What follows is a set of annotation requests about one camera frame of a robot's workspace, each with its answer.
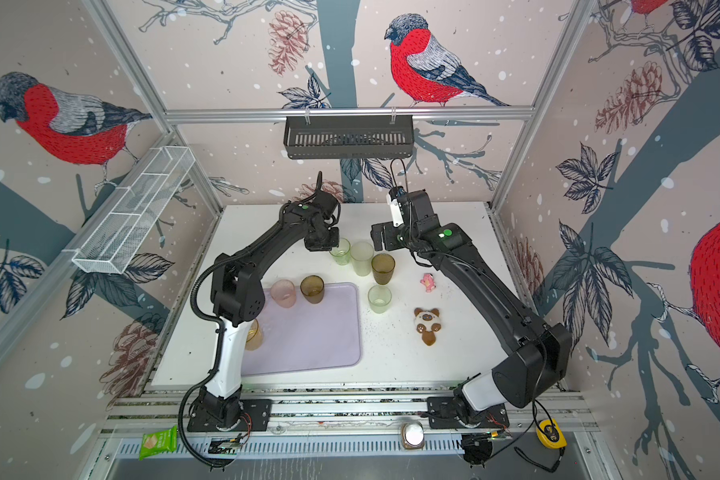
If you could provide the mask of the small green glass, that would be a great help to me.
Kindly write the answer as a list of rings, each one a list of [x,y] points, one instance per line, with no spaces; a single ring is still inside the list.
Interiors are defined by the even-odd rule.
[[[350,251],[350,241],[346,238],[340,238],[338,245],[330,250],[330,255],[338,265],[345,266],[351,262]]]

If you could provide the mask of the pale green frosted glass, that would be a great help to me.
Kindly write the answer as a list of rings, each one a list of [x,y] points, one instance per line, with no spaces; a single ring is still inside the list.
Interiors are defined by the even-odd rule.
[[[375,250],[371,243],[359,241],[351,245],[351,263],[356,275],[364,277],[371,274],[374,255]]]

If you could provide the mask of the olive amber glass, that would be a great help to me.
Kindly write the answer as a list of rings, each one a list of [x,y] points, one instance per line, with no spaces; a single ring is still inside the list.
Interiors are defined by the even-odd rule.
[[[319,304],[325,294],[324,280],[317,275],[305,277],[300,284],[302,296],[311,304]]]

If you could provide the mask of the pale green short glass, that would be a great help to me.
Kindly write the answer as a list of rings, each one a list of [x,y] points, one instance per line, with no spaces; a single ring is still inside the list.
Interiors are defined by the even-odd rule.
[[[369,289],[367,298],[371,310],[376,314],[382,314],[391,304],[392,292],[385,285],[374,285]]]

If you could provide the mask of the pink glass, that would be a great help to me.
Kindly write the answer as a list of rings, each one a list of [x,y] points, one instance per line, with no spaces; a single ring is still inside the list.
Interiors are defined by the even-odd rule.
[[[287,279],[278,280],[272,285],[270,296],[281,308],[289,309],[297,300],[295,285]]]

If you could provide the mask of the yellow glass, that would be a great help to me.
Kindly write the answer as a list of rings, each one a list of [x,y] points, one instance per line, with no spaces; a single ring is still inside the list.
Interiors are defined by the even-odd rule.
[[[247,351],[255,351],[263,344],[263,330],[257,319],[253,320],[250,324],[249,331],[247,333],[245,349]]]

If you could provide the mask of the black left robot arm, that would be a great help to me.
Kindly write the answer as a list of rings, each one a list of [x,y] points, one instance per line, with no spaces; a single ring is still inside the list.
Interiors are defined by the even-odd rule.
[[[190,290],[192,312],[216,324],[217,339],[207,376],[189,387],[180,401],[177,435],[189,454],[212,470],[225,469],[231,462],[208,458],[191,445],[185,410],[200,414],[219,429],[230,430],[244,420],[247,431],[253,430],[253,420],[241,400],[242,359],[250,323],[265,306],[262,278],[299,240],[311,252],[329,251],[338,245],[341,203],[322,185],[322,175],[318,174],[311,195],[283,204],[277,221],[245,248],[232,255],[218,255]]]

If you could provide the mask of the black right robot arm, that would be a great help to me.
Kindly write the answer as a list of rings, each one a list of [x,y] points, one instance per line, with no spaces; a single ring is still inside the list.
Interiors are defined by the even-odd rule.
[[[424,190],[397,186],[388,193],[392,219],[371,226],[377,251],[407,249],[450,279],[497,336],[506,358],[488,374],[461,383],[449,406],[453,416],[476,424],[477,416],[503,403],[523,408],[563,380],[572,334],[549,324],[499,279],[457,224],[442,225]]]

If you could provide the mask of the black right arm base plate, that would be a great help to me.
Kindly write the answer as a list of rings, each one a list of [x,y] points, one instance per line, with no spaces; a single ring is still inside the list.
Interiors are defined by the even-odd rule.
[[[509,428],[503,404],[477,411],[465,400],[456,397],[428,397],[421,416],[428,420],[432,429]]]

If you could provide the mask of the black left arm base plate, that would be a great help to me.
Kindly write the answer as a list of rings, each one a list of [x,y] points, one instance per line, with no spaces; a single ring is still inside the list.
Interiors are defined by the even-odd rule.
[[[192,402],[187,429],[203,433],[263,432],[267,430],[272,405],[269,399],[231,398],[222,401],[213,396],[204,397]]]

